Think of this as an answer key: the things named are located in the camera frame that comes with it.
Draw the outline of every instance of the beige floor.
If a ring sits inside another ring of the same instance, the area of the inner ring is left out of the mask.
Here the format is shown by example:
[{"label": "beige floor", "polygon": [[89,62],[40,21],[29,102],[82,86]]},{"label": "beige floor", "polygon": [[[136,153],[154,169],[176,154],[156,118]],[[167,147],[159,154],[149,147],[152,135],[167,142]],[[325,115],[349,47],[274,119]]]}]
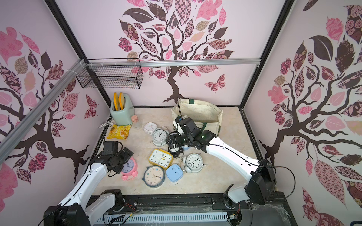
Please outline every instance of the beige floor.
[{"label": "beige floor", "polygon": [[[219,137],[243,154],[256,158],[238,108],[221,107],[221,109],[224,112]],[[159,127],[167,126],[169,130],[173,130],[171,108],[136,108],[135,114],[142,121],[143,126],[151,121]],[[147,135],[143,128],[139,130],[131,128],[128,139],[121,142],[124,147],[134,152],[133,157],[138,164],[138,176],[131,181],[123,181],[122,174],[104,177],[93,194],[99,195],[106,189],[121,189],[124,195],[223,193],[230,184],[244,181],[244,178],[236,170],[222,160],[201,150],[190,148],[185,151],[185,155],[198,153],[207,166],[204,166],[201,172],[196,174],[184,173],[183,177],[176,183],[172,183],[166,178],[160,187],[150,188],[141,180],[146,167],[151,166],[148,157],[155,148],[158,148],[150,141],[152,141],[151,136]],[[173,164],[180,162],[180,158],[174,159]]]}]

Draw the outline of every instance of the wallpaper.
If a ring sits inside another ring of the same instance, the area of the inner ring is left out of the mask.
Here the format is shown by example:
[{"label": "wallpaper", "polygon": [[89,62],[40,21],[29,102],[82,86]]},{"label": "wallpaper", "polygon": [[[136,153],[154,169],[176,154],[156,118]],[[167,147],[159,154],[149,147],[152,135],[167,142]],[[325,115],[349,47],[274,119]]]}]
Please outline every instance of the wallpaper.
[{"label": "wallpaper", "polygon": [[[78,57],[41,0],[4,3],[0,19],[3,140]],[[1,222],[37,225],[82,176],[108,115],[98,90],[82,89],[74,78],[1,164]]]},{"label": "wallpaper", "polygon": [[[111,0],[102,3],[57,3],[88,58],[116,61],[112,58],[128,57],[159,61],[258,58],[284,1]],[[96,29],[85,28],[82,20],[87,20]],[[180,98],[194,97],[218,105],[237,105],[254,67],[185,65],[142,68],[144,79],[140,89],[106,91],[110,98],[113,98],[114,92],[125,92],[134,105],[170,106]]]},{"label": "wallpaper", "polygon": [[361,28],[358,1],[297,2],[245,107],[298,225],[361,220]]}]

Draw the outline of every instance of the snack bag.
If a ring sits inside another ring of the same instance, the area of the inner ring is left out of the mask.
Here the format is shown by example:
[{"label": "snack bag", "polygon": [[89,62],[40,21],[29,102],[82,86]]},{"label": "snack bag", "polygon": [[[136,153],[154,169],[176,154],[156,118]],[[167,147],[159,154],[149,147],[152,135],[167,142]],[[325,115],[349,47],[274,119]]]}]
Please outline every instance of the snack bag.
[{"label": "snack bag", "polygon": [[113,125],[107,139],[117,138],[120,140],[127,140],[130,128],[130,125]]}]

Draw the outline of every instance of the black cable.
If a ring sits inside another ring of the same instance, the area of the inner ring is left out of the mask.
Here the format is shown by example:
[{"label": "black cable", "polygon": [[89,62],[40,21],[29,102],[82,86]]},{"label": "black cable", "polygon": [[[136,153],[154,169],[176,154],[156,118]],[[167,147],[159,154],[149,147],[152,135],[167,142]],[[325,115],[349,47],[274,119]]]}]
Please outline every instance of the black cable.
[{"label": "black cable", "polygon": [[[218,144],[203,144],[203,145],[200,145],[199,147],[208,146],[208,145],[219,146],[219,147],[228,149],[227,147],[224,147],[224,146],[221,146],[221,145],[218,145]],[[255,165],[255,164],[249,162],[248,160],[246,160],[245,158],[241,157],[240,155],[238,155],[237,153],[233,152],[232,150],[230,150],[230,149],[228,149],[228,150],[231,151],[232,153],[234,153],[235,155],[237,155],[237,156],[238,156],[239,158],[241,158],[242,160],[246,161],[248,164],[253,165],[253,166],[258,166],[258,165]],[[291,196],[291,195],[293,194],[293,192],[294,192],[294,190],[295,190],[296,180],[295,180],[294,173],[293,173],[288,167],[285,167],[285,166],[258,166],[258,167],[264,167],[264,168],[286,168],[286,169],[289,170],[289,171],[292,173],[292,175],[293,175],[294,187],[293,187],[292,192],[291,192],[288,196],[286,196],[286,197],[284,197],[284,198],[274,198],[274,197],[270,197],[270,198],[273,198],[273,199],[286,199],[286,198],[288,198],[289,196]]]},{"label": "black cable", "polygon": [[[87,180],[88,176],[89,176],[89,174],[85,177],[83,183],[81,184],[81,186],[78,188],[78,190],[77,190],[74,194],[76,194],[76,193],[79,191],[79,189],[83,186],[83,184],[84,184],[84,182]],[[50,216],[51,214],[55,213],[55,212],[58,211],[60,208],[62,208],[63,206],[65,206],[70,200],[71,200],[71,199],[69,199],[66,203],[64,203],[64,205],[58,207],[56,210],[54,210],[53,212],[51,212],[51,213],[48,214],[47,216],[43,217],[43,219],[39,222],[38,226],[44,221],[45,218],[47,218],[48,216]]]}]

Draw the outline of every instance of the tree trunk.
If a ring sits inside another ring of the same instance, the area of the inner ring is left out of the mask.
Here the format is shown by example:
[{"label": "tree trunk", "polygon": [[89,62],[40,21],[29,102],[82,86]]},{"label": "tree trunk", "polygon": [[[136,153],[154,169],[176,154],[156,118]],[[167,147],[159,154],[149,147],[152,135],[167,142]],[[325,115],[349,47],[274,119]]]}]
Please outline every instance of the tree trunk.
[{"label": "tree trunk", "polygon": [[164,100],[162,103],[164,103],[166,101],[170,101],[170,100],[174,100],[175,103],[177,103],[178,99],[184,98],[180,94],[180,89],[176,85],[176,81],[174,79],[175,75],[177,75],[177,72],[179,71],[180,68],[182,68],[182,67],[171,67],[171,73],[167,78],[167,82],[171,85],[173,94],[171,94],[171,96],[169,98],[167,98],[167,100]]}]

